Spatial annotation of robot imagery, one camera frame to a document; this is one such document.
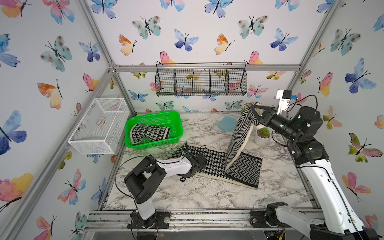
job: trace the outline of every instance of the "potted succulent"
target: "potted succulent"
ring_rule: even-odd
[[[255,134],[255,143],[258,146],[264,146],[268,143],[270,137],[271,132],[267,127],[257,129]]]

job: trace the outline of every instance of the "butterfly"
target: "butterfly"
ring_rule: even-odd
[[[137,28],[137,32],[139,33],[140,36],[143,37],[143,39],[148,38],[148,32],[149,32],[149,35],[151,35],[151,32],[156,36],[160,35],[161,27],[157,25],[157,23],[160,22],[159,16],[151,17],[150,19],[148,19],[148,22],[145,16],[144,16],[144,19],[142,17],[140,18],[144,21],[145,24],[142,21],[137,20],[137,21],[133,21],[132,25],[135,28]]]
[[[51,224],[49,224],[43,217],[38,217],[36,219],[36,224],[37,224],[37,227],[39,229],[46,229],[45,231],[43,231],[40,235],[38,235],[37,237],[35,237],[33,240],[50,240],[51,237],[53,237],[53,234],[52,234],[52,227],[53,227],[53,221],[57,218],[57,216],[55,217],[55,215],[53,215],[52,217],[52,222]]]
[[[189,112],[198,112],[198,110],[192,110],[192,108],[187,108],[185,106],[183,106],[183,110],[186,112],[186,113],[189,113]]]
[[[138,79],[140,79],[140,77],[145,78],[145,76],[147,74],[147,72],[131,72],[131,73],[133,73],[133,75],[135,77],[137,77]]]
[[[240,109],[241,108],[241,103],[243,102],[243,100],[240,100],[240,101],[232,101],[231,103],[224,103],[225,105],[225,108],[230,111],[232,108],[233,109]]]
[[[88,62],[92,63],[93,58],[95,58],[96,61],[100,60],[100,55],[96,53],[98,51],[96,43],[93,46],[91,46],[91,43],[88,43],[87,45],[85,43],[79,42],[79,45],[85,53],[88,53],[88,57],[87,57]]]
[[[216,12],[218,18],[225,17],[225,11],[223,8],[228,6],[233,2],[233,0],[209,0],[211,3],[205,5],[205,12],[210,13],[214,10],[214,14]]]
[[[43,3],[47,6],[52,6],[51,16],[57,23],[62,25],[64,16],[66,16],[69,21],[73,22],[74,13],[67,8],[70,4],[69,0],[43,0]]]
[[[83,80],[89,88],[89,89],[85,90],[85,93],[90,92],[90,91],[94,91],[96,89],[97,85],[99,84],[99,80],[91,78],[86,73],[84,73],[84,75],[83,75]]]
[[[64,46],[64,38],[62,36],[58,36],[55,40],[55,43],[53,44],[53,47],[49,41],[48,43],[49,43],[49,46],[47,45],[45,46],[52,49],[53,52],[51,51],[43,52],[40,55],[41,60],[47,63],[51,63],[54,69],[64,72],[65,68],[64,68],[63,62],[65,62],[65,60],[72,59],[72,54],[70,52],[70,49]]]
[[[17,18],[19,15],[23,17],[23,9],[25,5],[31,5],[25,2],[21,2],[20,0],[3,0],[0,2],[4,7],[1,8],[3,14],[9,18]]]
[[[159,106],[160,110],[164,111],[165,109],[169,108],[169,109],[173,109],[173,105],[172,105],[173,101],[168,101],[168,102],[160,102],[160,103],[156,103],[156,105]]]
[[[102,14],[105,14],[110,18],[113,19],[116,17],[115,13],[111,10],[113,6],[117,3],[118,0],[92,0],[95,4],[91,5],[91,9],[94,13],[100,13],[102,11]]]
[[[8,41],[10,40],[8,36],[9,34],[0,35],[0,61],[2,61],[3,63],[11,67],[16,67],[17,64],[20,63],[20,61],[17,60],[17,57],[15,57],[14,55],[5,53],[9,51],[9,49],[7,49]]]
[[[167,9],[169,4],[172,6],[172,2],[174,3],[174,6],[178,12],[184,9],[185,3],[183,0],[160,0],[161,7],[164,9]]]
[[[305,83],[307,81],[305,78],[307,78],[309,75],[311,75],[312,71],[305,69],[303,75],[301,76],[300,84]]]
[[[269,72],[269,75],[267,76],[267,79],[273,78],[275,81],[279,80],[280,79],[279,76],[283,75],[284,73],[286,73],[286,71],[280,71],[280,72],[278,72],[278,71],[271,71],[271,72]]]
[[[68,198],[70,199],[70,204],[75,205],[79,199],[77,197],[77,194],[79,193],[80,190],[83,190],[85,188],[86,181],[81,180],[81,173],[80,169],[76,170],[76,173],[74,174],[73,177],[73,182],[70,184],[70,182],[67,180],[68,183],[65,183],[70,186],[67,190],[62,192],[57,199],[66,202]]]
[[[362,200],[362,199],[356,193],[361,192],[361,193],[369,194],[369,193],[371,193],[371,189],[369,187],[366,187],[363,185],[356,187],[356,180],[357,180],[357,176],[356,176],[356,173],[354,173],[354,172],[349,172],[348,177],[343,175],[343,182],[345,183],[346,188],[351,190],[353,192],[353,194],[356,195],[356,198],[359,201],[359,199],[360,200]]]
[[[65,157],[62,159],[62,161],[61,161],[61,163],[57,169],[62,170],[65,167],[65,160],[70,160],[71,158],[72,158],[72,152],[69,151],[69,152],[67,152]]]
[[[197,43],[197,41],[199,40],[199,37],[196,36],[196,37],[193,37],[193,38],[187,38],[188,35],[185,34],[185,36],[179,31],[177,30],[176,28],[173,29],[173,31],[175,32],[175,38],[177,38],[179,41],[177,43],[175,43],[175,46],[177,48],[182,48],[184,47],[184,49],[187,51],[187,52],[190,52],[192,51],[192,47],[191,47],[191,44],[195,44]]]
[[[132,92],[130,90],[129,90],[129,93],[132,94],[132,96],[131,96],[132,100],[140,100],[141,102],[145,102],[144,98],[148,95],[148,94],[135,93],[135,92]]]
[[[384,14],[381,15],[378,19],[375,25],[373,25],[373,31],[379,31],[380,29],[384,28]]]
[[[217,45],[214,49],[216,55],[220,55],[227,51],[228,47],[233,43],[235,40],[232,40],[232,42],[228,43],[228,40],[224,37],[224,35],[221,33],[217,38]]]
[[[251,33],[252,35],[252,31],[255,35],[259,36],[264,29],[264,25],[262,23],[267,21],[268,16],[262,16],[257,18],[255,21],[253,21],[254,17],[255,17],[254,15],[252,18],[251,16],[249,16],[251,23],[249,23],[247,20],[240,20],[237,22],[237,25],[241,28],[240,35],[242,36],[243,39],[246,39],[249,33]]]
[[[52,108],[60,109],[63,96],[60,92],[59,79],[56,79],[56,86],[57,87],[46,83],[37,83],[37,88],[39,89],[40,93],[47,98],[51,98],[50,106]]]
[[[332,125],[335,127],[342,127],[343,126],[335,118],[337,118],[337,116],[336,116],[336,114],[333,115],[333,107],[331,105],[331,106],[329,106],[329,109],[328,109],[328,115],[323,115],[323,121],[327,122],[327,128],[329,130],[332,129]]]
[[[288,3],[288,9],[290,12],[299,6],[299,0],[276,0],[275,7],[279,9],[284,4],[287,5],[287,3]]]
[[[251,53],[251,57],[249,58],[249,62],[245,61],[248,64],[263,64],[263,62],[259,58],[259,52],[258,51],[253,51]]]
[[[321,48],[321,43],[317,44],[316,50],[319,50],[314,56],[316,56],[319,52],[323,51],[325,48]]]
[[[276,47],[279,47],[279,51],[284,51],[287,49],[287,46],[286,44],[291,44],[293,43],[294,41],[296,41],[296,39],[298,39],[299,37],[296,36],[296,37],[292,37],[292,38],[287,38],[287,36],[289,35],[290,33],[288,34],[283,34],[283,32],[280,30],[280,28],[276,29],[276,35],[275,35],[275,38],[277,39],[275,42],[271,43],[271,48],[276,48]]]
[[[21,143],[26,139],[26,131],[15,131],[21,126],[22,116],[19,111],[15,110],[5,122],[3,127],[0,127],[0,155],[6,153],[11,148],[9,142]]]
[[[120,34],[119,35],[119,42],[123,46],[120,49],[120,52],[122,52],[125,56],[128,56],[130,53],[133,53],[133,48],[135,47],[135,43],[137,41],[135,40],[135,42],[132,44],[131,41],[129,41],[126,37],[124,37],[123,35]]]
[[[331,80],[333,78],[333,73],[327,73],[327,75],[325,75],[325,77],[323,78],[323,80],[320,82],[320,78],[318,78],[317,80],[319,81],[319,91],[318,93],[321,91],[321,93],[325,96],[325,97],[328,97],[329,95],[329,85],[331,84]]]
[[[322,13],[324,12],[324,14],[328,11],[328,9],[331,7],[332,5],[332,2],[333,0],[325,0],[326,3],[323,3],[323,4],[320,4],[318,7],[317,7],[317,11],[318,13]]]
[[[377,121],[375,122],[375,126],[381,129],[384,129],[384,116],[377,116]]]
[[[84,231],[84,229],[82,229],[83,227],[85,227],[85,224],[87,223],[87,216],[85,214],[81,215],[81,212],[77,212],[76,214],[76,218],[74,219],[74,230],[71,229],[72,234],[75,234],[73,235],[73,237],[71,238],[71,240],[82,240],[83,239],[83,233],[82,231]]]
[[[101,197],[102,197],[106,187],[107,187],[107,179],[104,178],[103,183],[101,184],[101,187],[99,186],[97,193],[92,195],[91,200],[98,200],[99,204],[100,204],[101,203]]]
[[[160,61],[162,64],[175,63],[168,57],[168,54],[165,51],[160,52]]]
[[[340,50],[341,55],[347,54],[352,49],[352,43],[357,42],[361,38],[360,33],[352,33],[349,34],[351,30],[348,31],[348,28],[346,30],[346,34],[343,38],[343,31],[341,29],[337,29],[335,32],[335,39],[332,41],[331,44],[331,52],[337,50]]]
[[[247,93],[247,97],[252,97],[253,95],[256,97],[256,98],[261,98],[262,95],[261,93],[264,93],[266,90],[268,90],[268,88],[260,88],[261,85],[259,85],[257,88],[255,88],[255,86],[253,85],[249,85],[249,93]]]
[[[216,101],[216,97],[219,96],[219,94],[217,95],[213,95],[213,94],[210,94],[207,90],[203,89],[203,92],[205,94],[205,96],[203,96],[203,99],[210,99],[211,102],[214,102]]]
[[[26,173],[19,178],[0,180],[0,201],[7,202],[0,207],[2,212],[12,202],[20,200],[33,179],[32,174]]]
[[[364,59],[360,58],[357,65],[354,67],[355,72],[354,73],[347,73],[345,74],[345,81],[347,83],[352,82],[352,85],[349,86],[349,91],[351,93],[357,93],[359,91],[359,85],[362,89],[372,89],[376,87],[376,83],[364,78],[365,75],[368,75],[370,73],[363,73],[364,71]]]
[[[357,136],[353,133],[350,133],[349,136],[351,137],[351,145],[349,146],[349,155],[355,155],[356,162],[368,162],[367,157],[381,157],[383,155],[383,152],[372,147],[366,147],[372,144],[366,144],[367,139],[365,139],[365,143],[363,146],[361,146],[359,139]]]

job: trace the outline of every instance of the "orange butterfly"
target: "orange butterfly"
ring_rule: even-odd
[[[231,45],[231,43],[233,43],[234,41],[235,40],[232,40],[232,42],[228,43],[228,40],[221,33],[217,38],[217,45],[219,45],[219,46],[216,47],[214,50],[216,55],[220,55],[220,54],[224,53],[228,49],[229,45]]]
[[[120,49],[120,52],[122,52],[125,56],[128,56],[130,53],[133,53],[133,47],[135,47],[135,43],[137,41],[135,40],[135,42],[132,44],[126,37],[120,34],[119,42],[122,46],[124,46]]]
[[[50,106],[52,108],[60,109],[63,96],[60,92],[59,79],[56,79],[56,85],[57,87],[46,83],[37,83],[37,88],[43,96],[51,98]]]

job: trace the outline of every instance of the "cable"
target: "cable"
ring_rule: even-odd
[[[353,227],[355,228],[356,232],[359,234],[361,240],[363,240],[363,238],[362,238],[362,236],[360,235],[360,233],[359,233],[359,231],[358,231],[358,229],[357,229],[355,223],[353,222],[351,213],[349,212],[349,209],[348,209],[348,207],[347,207],[347,204],[345,203],[344,198],[343,198],[343,196],[341,195],[339,188],[336,186],[335,182],[332,180],[331,175],[328,173],[327,169],[324,168],[324,167],[319,167],[319,166],[302,166],[302,167],[297,167],[297,168],[304,168],[304,167],[317,167],[317,168],[322,168],[322,169],[325,170],[325,172],[328,174],[329,179],[331,180],[331,182],[332,182],[333,185],[335,186],[337,192],[339,193],[341,200],[343,201],[343,204],[344,204],[344,206],[345,206],[345,209],[347,210],[348,216],[349,216],[349,218],[350,218],[350,221],[351,221]]]
[[[274,131],[272,131],[272,133],[271,133],[271,137],[272,137],[272,139],[273,139],[277,144],[279,144],[279,145],[281,145],[281,146],[283,146],[283,147],[288,147],[287,145],[284,145],[284,144],[282,144],[282,143],[276,141],[276,140],[273,138],[273,132],[274,132]]]
[[[115,173],[115,186],[116,186],[116,188],[117,188],[122,194],[124,194],[125,196],[128,196],[128,197],[132,198],[133,200],[135,200],[135,198],[133,198],[132,196],[130,196],[130,195],[128,195],[128,194],[126,194],[125,192],[123,192],[123,191],[120,190],[120,188],[119,188],[118,185],[116,184],[116,176],[117,176],[117,174],[118,174],[118,172],[119,172],[121,166],[123,166],[123,165],[124,165],[126,162],[128,162],[129,160],[132,160],[132,159],[137,158],[137,157],[130,158],[130,159],[128,159],[127,161],[123,162],[123,163],[120,165],[120,167],[118,168],[118,170],[116,171],[116,173]]]

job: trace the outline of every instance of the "white pot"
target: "white pot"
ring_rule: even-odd
[[[257,130],[255,132],[255,143],[259,147],[267,145],[269,143],[270,138],[271,138],[271,135],[269,135],[269,138],[262,138],[262,137],[259,137],[259,135],[257,135]]]

